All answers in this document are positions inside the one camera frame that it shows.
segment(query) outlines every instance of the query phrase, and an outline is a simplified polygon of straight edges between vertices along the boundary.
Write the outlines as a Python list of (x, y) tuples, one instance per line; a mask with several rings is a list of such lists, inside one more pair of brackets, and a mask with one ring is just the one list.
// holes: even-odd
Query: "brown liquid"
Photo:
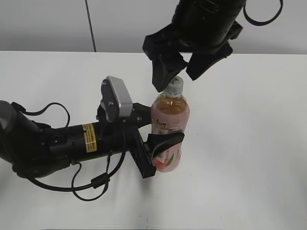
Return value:
[[(151, 117), (153, 134), (184, 132), (189, 119), (189, 106), (183, 96), (170, 98), (161, 94), (152, 105)], [(180, 157), (181, 143), (160, 153), (153, 164), (158, 170), (169, 172), (178, 166)]]
[(162, 94), (155, 100), (153, 107), (167, 115), (177, 115), (183, 113), (187, 105), (187, 101), (183, 96), (170, 98)]

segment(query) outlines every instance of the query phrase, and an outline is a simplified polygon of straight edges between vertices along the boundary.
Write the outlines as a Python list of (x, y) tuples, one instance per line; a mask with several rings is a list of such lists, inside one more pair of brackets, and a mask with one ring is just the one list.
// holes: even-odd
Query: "black cable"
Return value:
[(50, 106), (52, 105), (59, 105), (61, 106), (65, 112), (67, 113), (67, 123), (66, 123), (66, 126), (65, 128), (68, 127), (70, 121), (71, 121), (71, 115), (69, 114), (68, 110), (65, 108), (65, 106), (63, 106), (62, 104), (60, 103), (57, 103), (57, 102), (52, 102), (48, 105), (46, 105), (45, 108), (43, 108), (42, 110), (39, 110), (37, 112), (27, 112), (26, 109), (24, 107), (22, 107), (20, 104), (16, 103), (16, 102), (13, 102), (12, 103), (12, 106), (17, 110), (17, 111), (20, 111), (21, 113), (23, 113), (24, 115), (27, 115), (27, 116), (38, 116), (38, 115), (42, 115)]
[(94, 39), (94, 33), (93, 33), (93, 28), (92, 28), (92, 22), (91, 22), (90, 11), (88, 10), (87, 0), (85, 0), (85, 7), (86, 7), (86, 14), (87, 14), (88, 23), (89, 23), (89, 25), (90, 25), (90, 31), (91, 31), (93, 49), (94, 49), (94, 52), (96, 52), (96, 44), (95, 44), (95, 39)]
[(127, 146), (126, 146), (126, 137), (125, 137), (124, 129), (122, 129), (122, 133), (123, 133), (123, 150), (121, 152), (121, 156), (120, 156), (120, 159), (119, 159), (116, 167), (112, 170), (112, 172), (110, 172), (110, 174), (108, 174), (109, 177), (113, 176), (119, 170), (119, 168), (123, 164), (123, 161), (124, 161), (125, 156), (126, 156)]
[(255, 26), (264, 26), (264, 25), (268, 25), (270, 23), (272, 23), (273, 21), (275, 21), (278, 16), (282, 13), (283, 11), (283, 0), (279, 0), (280, 1), (280, 8), (277, 12), (277, 14), (271, 18), (270, 20), (268, 21), (265, 21), (265, 22), (258, 22), (258, 21), (255, 21), (254, 19), (252, 19), (251, 17), (249, 17), (248, 13), (246, 12), (246, 3), (244, 5), (244, 8), (243, 8), (243, 13), (244, 13), (244, 16), (246, 18), (246, 20), (251, 23), (252, 25), (255, 25)]
[(108, 187), (109, 187), (109, 181), (108, 181), (108, 180), (106, 181), (105, 187), (104, 187), (104, 189), (102, 190), (102, 193), (101, 193), (100, 195), (98, 195), (98, 196), (96, 196), (96, 197), (94, 197), (94, 198), (91, 198), (91, 199), (85, 199), (85, 198), (79, 196), (79, 195), (76, 193), (76, 190), (75, 190), (75, 187), (73, 186), (73, 184), (74, 184), (74, 182), (75, 182), (76, 176), (78, 175), (78, 173), (79, 173), (80, 170), (81, 170), (82, 165), (81, 165), (80, 162), (76, 162), (76, 164), (79, 165), (79, 169), (78, 169), (78, 171), (75, 173), (75, 175), (73, 176), (72, 181), (71, 181), (72, 193), (75, 195), (75, 197), (77, 197), (79, 200), (82, 200), (82, 201), (94, 201), (94, 200), (99, 199), (99, 198), (107, 191), (107, 189), (108, 189)]
[(125, 132), (124, 132), (124, 129), (122, 130), (122, 133), (123, 133), (123, 150), (121, 152), (121, 156), (120, 156), (120, 159), (116, 165), (116, 167), (112, 170), (112, 172), (110, 174), (107, 173), (107, 171), (109, 170), (109, 166), (110, 166), (110, 162), (111, 162), (111, 155), (109, 154), (108, 157), (107, 157), (107, 164), (106, 164), (106, 174), (107, 174), (107, 180), (106, 180), (106, 183), (105, 183), (105, 187), (102, 191), (102, 193), (94, 198), (91, 198), (91, 199), (85, 199), (81, 196), (79, 196), (77, 193), (76, 193), (76, 190), (75, 187), (74, 187), (74, 181), (76, 179), (76, 176), (78, 175), (78, 173), (80, 172), (81, 168), (82, 168), (82, 164), (80, 162), (76, 162), (76, 164), (79, 165), (79, 169), (78, 171), (76, 172), (76, 174), (73, 176), (72, 178), (72, 181), (71, 181), (71, 188), (73, 189), (72, 193), (75, 195), (75, 197), (77, 197), (79, 200), (82, 200), (82, 201), (94, 201), (94, 200), (97, 200), (98, 198), (100, 198), (108, 189), (108, 186), (109, 186), (109, 178), (111, 176), (113, 176), (118, 170), (119, 168), (121, 167), (124, 159), (125, 159), (125, 156), (126, 156), (126, 151), (127, 151), (127, 146), (126, 146), (126, 137), (125, 137)]

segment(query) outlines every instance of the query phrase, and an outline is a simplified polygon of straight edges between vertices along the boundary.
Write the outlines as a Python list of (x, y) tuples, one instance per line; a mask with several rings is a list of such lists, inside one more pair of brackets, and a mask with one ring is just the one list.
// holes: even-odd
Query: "bottle label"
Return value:
[[(189, 118), (189, 108), (178, 115), (166, 115), (161, 111), (155, 111), (152, 115), (152, 134), (164, 135), (176, 132), (184, 132)], [(172, 146), (160, 153), (153, 161), (158, 170), (168, 172), (176, 168), (181, 157), (181, 143)]]

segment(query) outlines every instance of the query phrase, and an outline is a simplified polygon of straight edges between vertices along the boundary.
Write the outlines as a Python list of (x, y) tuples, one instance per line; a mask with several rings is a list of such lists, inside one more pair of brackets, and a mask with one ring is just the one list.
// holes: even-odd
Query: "white bottle cap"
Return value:
[(183, 79), (179, 76), (175, 76), (166, 89), (163, 91), (166, 97), (180, 97), (183, 92)]

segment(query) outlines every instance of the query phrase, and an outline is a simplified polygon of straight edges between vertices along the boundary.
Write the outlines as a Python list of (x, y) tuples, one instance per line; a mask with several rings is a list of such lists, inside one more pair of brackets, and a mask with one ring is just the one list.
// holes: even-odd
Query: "table surface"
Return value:
[[(307, 56), (232, 55), (196, 82), (180, 74), (191, 114), (179, 167), (143, 180), (127, 154), (94, 202), (36, 187), (0, 160), (1, 228), (307, 229), (306, 66)], [(144, 54), (0, 52), (0, 98), (28, 111), (60, 102), (71, 125), (86, 124), (95, 122), (108, 75), (124, 80), (134, 102), (151, 105), (151, 68)], [(54, 106), (35, 120), (62, 127), (66, 115)], [(141, 129), (143, 138), (148, 132)], [(85, 162), (76, 184), (105, 167), (106, 158)], [(41, 181), (69, 186), (76, 170)]]

